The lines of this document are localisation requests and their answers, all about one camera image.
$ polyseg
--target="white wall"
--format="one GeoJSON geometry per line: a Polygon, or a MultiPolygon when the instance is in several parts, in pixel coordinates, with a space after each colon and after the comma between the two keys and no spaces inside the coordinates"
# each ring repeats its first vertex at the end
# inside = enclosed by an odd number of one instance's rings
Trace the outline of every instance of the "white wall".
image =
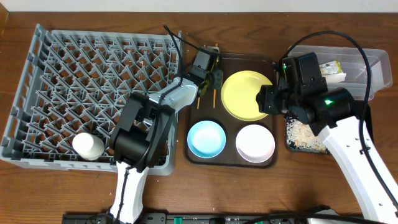
{"type": "Polygon", "coordinates": [[[398,0],[0,0],[12,11],[398,12],[398,0]]]}

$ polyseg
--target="green light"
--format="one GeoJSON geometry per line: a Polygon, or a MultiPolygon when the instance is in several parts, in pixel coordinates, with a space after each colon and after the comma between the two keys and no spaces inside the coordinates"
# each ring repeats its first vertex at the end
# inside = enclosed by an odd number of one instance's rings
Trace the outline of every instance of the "green light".
{"type": "Polygon", "coordinates": [[[331,104],[333,101],[331,101],[331,100],[325,100],[325,103],[326,103],[326,105],[329,105],[329,104],[331,104]]]}

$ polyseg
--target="clear plastic bin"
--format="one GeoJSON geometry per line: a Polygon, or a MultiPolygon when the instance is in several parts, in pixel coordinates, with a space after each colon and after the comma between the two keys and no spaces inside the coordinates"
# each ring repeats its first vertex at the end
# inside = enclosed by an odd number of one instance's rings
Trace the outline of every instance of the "clear plastic bin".
{"type": "MultiPolygon", "coordinates": [[[[372,82],[369,100],[374,98],[375,92],[392,85],[392,73],[388,54],[385,50],[364,49],[372,69],[372,82]]],[[[366,90],[366,67],[357,48],[349,47],[320,47],[296,46],[289,56],[299,56],[310,52],[316,53],[319,64],[340,62],[346,79],[341,83],[328,83],[330,90],[337,87],[346,88],[356,100],[363,100],[366,90]]]]}

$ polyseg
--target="wooden table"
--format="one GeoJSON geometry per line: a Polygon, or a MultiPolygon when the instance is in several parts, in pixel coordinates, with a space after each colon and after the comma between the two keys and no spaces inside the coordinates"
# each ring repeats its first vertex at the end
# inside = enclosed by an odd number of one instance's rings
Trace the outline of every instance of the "wooden table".
{"type": "MultiPolygon", "coordinates": [[[[309,13],[10,13],[0,41],[0,130],[3,131],[37,23],[46,29],[166,34],[162,23],[182,30],[196,45],[218,43],[222,52],[267,54],[277,60],[296,40],[320,30],[338,30],[362,47],[388,52],[398,80],[398,14],[309,13]]],[[[337,36],[308,45],[351,47],[337,36]]],[[[185,60],[196,52],[186,47],[185,60]]],[[[375,145],[398,180],[396,129],[398,85],[370,102],[375,145]]],[[[278,118],[279,160],[271,169],[196,166],[183,156],[185,113],[180,113],[177,163],[167,177],[149,176],[144,206],[174,213],[298,211],[320,204],[339,213],[359,205],[332,156],[293,153],[285,148],[284,120],[278,118]]],[[[114,200],[116,174],[20,169],[0,162],[0,223],[60,223],[64,213],[99,213],[114,200]]]]}

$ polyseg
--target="blue bowl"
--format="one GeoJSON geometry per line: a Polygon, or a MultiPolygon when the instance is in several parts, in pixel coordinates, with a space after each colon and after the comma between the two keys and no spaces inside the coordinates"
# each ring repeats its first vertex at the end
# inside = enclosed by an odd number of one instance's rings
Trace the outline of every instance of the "blue bowl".
{"type": "Polygon", "coordinates": [[[224,129],[213,121],[200,121],[188,132],[188,147],[198,157],[209,159],[217,156],[225,147],[224,129]]]}

